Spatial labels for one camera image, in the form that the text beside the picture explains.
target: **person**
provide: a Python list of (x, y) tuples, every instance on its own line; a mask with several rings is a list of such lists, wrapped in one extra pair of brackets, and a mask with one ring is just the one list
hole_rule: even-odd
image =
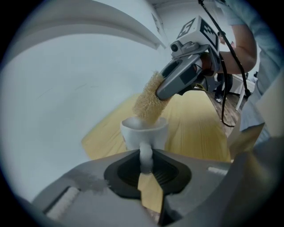
[[(279, 75), (284, 56), (283, 49), (269, 26), (249, 3), (244, 0), (215, 0), (215, 3), (223, 11), (228, 25), (232, 26), (236, 40), (235, 53), (245, 72), (249, 72), (256, 64), (256, 43), (261, 49), (258, 80), (254, 92), (244, 104), (241, 116), (228, 137), (231, 158), (234, 159), (239, 152), (251, 151), (255, 145), (270, 138), (256, 102)], [(228, 73), (241, 73), (231, 52), (220, 51), (220, 54)], [(202, 55), (201, 60), (204, 70), (211, 68), (210, 57), (207, 54)]]
[(225, 40), (224, 40), (223, 36), (221, 35), (221, 33), (218, 32), (217, 35), (219, 37), (220, 43), (223, 44), (223, 45), (226, 45)]
[[(227, 74), (227, 75), (228, 75), (228, 92), (229, 92), (233, 86), (233, 75), (232, 74)], [(225, 81), (223, 73), (218, 73), (217, 81), (221, 82), (221, 84), (216, 88), (215, 101), (221, 103), (221, 99), (224, 98), (224, 93), (225, 93), (225, 89), (222, 90)]]
[[(220, 43), (223, 44), (223, 45), (225, 45), (224, 38), (222, 37), (222, 35), (220, 34), (220, 32), (218, 32), (217, 34), (218, 34)], [(217, 75), (217, 81), (218, 81), (218, 82), (221, 82), (221, 83), (220, 83), (220, 85), (216, 88), (216, 91), (215, 91), (215, 101), (218, 102), (218, 103), (221, 103), (221, 99), (223, 99), (224, 92), (225, 92), (225, 90), (222, 90), (223, 84), (224, 84), (224, 81), (225, 81), (225, 78), (224, 78), (224, 74), (223, 74), (223, 73), (218, 73), (218, 75)], [(228, 74), (228, 92), (231, 90), (232, 86), (233, 86), (233, 75), (232, 75), (232, 74)]]

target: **cable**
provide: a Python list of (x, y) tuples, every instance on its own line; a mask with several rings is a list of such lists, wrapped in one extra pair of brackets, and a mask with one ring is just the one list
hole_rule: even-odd
[(229, 125), (229, 124), (224, 122), (225, 102), (226, 102), (226, 97), (227, 97), (227, 92), (228, 92), (228, 74), (227, 74), (227, 68), (226, 68), (226, 65), (225, 65), (225, 62), (224, 62), (222, 55), (219, 55), (219, 56), (220, 56), (220, 59), (221, 59), (221, 65), (223, 67), (224, 79), (225, 79), (225, 90), (224, 90), (224, 98), (223, 98), (223, 102), (222, 102), (221, 121), (225, 126), (233, 128), (233, 127), (235, 127), (234, 125)]
[[(211, 14), (209, 13), (209, 11), (207, 10), (207, 8), (205, 7), (205, 5), (203, 4), (203, 1), (204, 0), (198, 0), (198, 3), (204, 8), (205, 12), (208, 14), (208, 16), (210, 17), (210, 19), (212, 20), (212, 22), (214, 23), (214, 25), (216, 26), (216, 28), (218, 29), (218, 31), (220, 32), (220, 34), (222, 35), (224, 41), (226, 42), (233, 58), (235, 59), (238, 67), (240, 68), (241, 70), (241, 75), (242, 75), (242, 78), (243, 78), (243, 82), (244, 82), (244, 87), (245, 87), (245, 95), (247, 97), (249, 97), (251, 95), (248, 87), (247, 87), (247, 81), (246, 81), (246, 78), (245, 78), (245, 71), (244, 71), (244, 68), (241, 64), (241, 62), (239, 61), (234, 49), (232, 48), (230, 42), (228, 41), (227, 37), (225, 36), (225, 34), (223, 33), (223, 31), (221, 30), (221, 28), (219, 27), (219, 25), (217, 24), (217, 22), (215, 21), (215, 19), (211, 16)], [(227, 69), (226, 69), (226, 65), (225, 65), (225, 62), (224, 62), (224, 59), (223, 57), (221, 56), (221, 54), (219, 54), (220, 56), (220, 59), (221, 59), (221, 65), (222, 65), (222, 68), (223, 68), (223, 72), (224, 72), (224, 79), (225, 79), (225, 90), (224, 90), (224, 98), (223, 98), (223, 103), (222, 103), (222, 114), (221, 114), (221, 121), (224, 125), (228, 126), (228, 127), (234, 127), (234, 125), (229, 125), (227, 123), (224, 122), (224, 110), (225, 110), (225, 102), (226, 102), (226, 97), (227, 97), (227, 90), (228, 90), (228, 74), (227, 74)]]
[[(193, 64), (194, 66), (198, 66), (201, 70), (203, 70), (199, 65), (197, 65), (197, 64)], [(205, 77), (205, 81), (206, 81), (206, 88), (208, 89), (208, 82), (207, 82), (207, 78)]]
[(248, 87), (247, 87), (247, 81), (246, 81), (246, 78), (245, 78), (245, 71), (244, 71), (244, 68), (243, 66), (241, 65), (241, 62), (239, 61), (234, 49), (232, 48), (230, 42), (228, 41), (227, 37), (225, 36), (225, 34), (223, 33), (223, 31), (221, 30), (221, 28), (219, 27), (219, 25), (217, 24), (217, 22), (215, 21), (215, 19), (211, 16), (211, 14), (209, 13), (209, 11), (207, 10), (207, 8), (205, 7), (205, 5), (203, 4), (203, 0), (198, 0), (198, 3), (204, 8), (205, 12), (208, 14), (208, 16), (210, 17), (210, 19), (212, 20), (212, 22), (214, 23), (214, 25), (216, 26), (216, 28), (218, 29), (218, 31), (221, 33), (223, 39), (225, 40), (233, 58), (235, 59), (238, 67), (240, 68), (241, 70), (241, 75), (242, 75), (242, 78), (243, 78), (243, 82), (244, 82), (244, 87), (245, 87), (245, 95), (247, 97), (249, 97), (251, 95)]

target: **yellow sponge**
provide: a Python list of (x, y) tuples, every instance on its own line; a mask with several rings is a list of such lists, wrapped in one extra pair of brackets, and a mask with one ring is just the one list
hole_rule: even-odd
[(153, 125), (162, 111), (165, 109), (170, 99), (161, 101), (156, 96), (156, 90), (163, 82), (164, 78), (159, 72), (154, 72), (149, 82), (146, 84), (143, 92), (137, 98), (133, 107), (134, 114), (145, 120), (148, 124)]

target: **white wall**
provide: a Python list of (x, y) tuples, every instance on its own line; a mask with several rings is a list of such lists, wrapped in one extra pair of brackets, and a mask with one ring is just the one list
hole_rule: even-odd
[[(214, 5), (207, 3), (206, 6), (208, 7), (208, 10), (212, 14), (212, 16), (217, 19), (215, 12), (212, 10), (212, 6)], [(214, 30), (217, 30), (209, 16), (197, 1), (188, 3), (183, 2), (176, 4), (164, 4), (161, 7), (157, 8), (157, 12), (162, 19), (164, 31), (168, 38), (169, 44), (177, 39), (182, 26), (198, 15), (206, 20), (206, 22)]]
[(159, 16), (154, 7), (147, 0), (96, 0), (107, 5), (110, 5), (122, 12), (128, 14), (145, 25), (152, 33), (161, 40), (166, 42), (166, 37), (160, 34), (153, 23), (152, 14), (159, 20)]
[[(139, 10), (141, 18), (149, 14), (149, 7)], [(154, 21), (141, 23), (151, 29)], [(25, 39), (72, 26), (38, 30)], [(91, 33), (84, 34), (88, 28)], [(87, 161), (81, 139), (167, 63), (161, 46), (127, 31), (94, 24), (80, 29), (19, 52), (1, 71), (2, 167), (14, 192), (29, 201)]]
[[(124, 12), (120, 10), (121, 8), (117, 9), (111, 5), (93, 0), (46, 1), (21, 26), (17, 34), (18, 39), (12, 44), (9, 59), (6, 59), (6, 61), (10, 61), (20, 52), (34, 45), (63, 35), (80, 33), (106, 34), (105, 30), (97, 31), (93, 29), (92, 25), (115, 28), (115, 32), (108, 31), (109, 35), (131, 39), (153, 48), (157, 48), (159, 45), (166, 47), (166, 35), (162, 29), (158, 33), (152, 17), (152, 15), (155, 15), (158, 19), (154, 8), (150, 7), (146, 0), (137, 1), (141, 2), (142, 6), (146, 5), (148, 7), (144, 7), (143, 10), (133, 7), (134, 13), (132, 14), (139, 15), (139, 13), (144, 12), (144, 17), (132, 17), (128, 7)], [(127, 35), (122, 36), (121, 31), (127, 32)]]

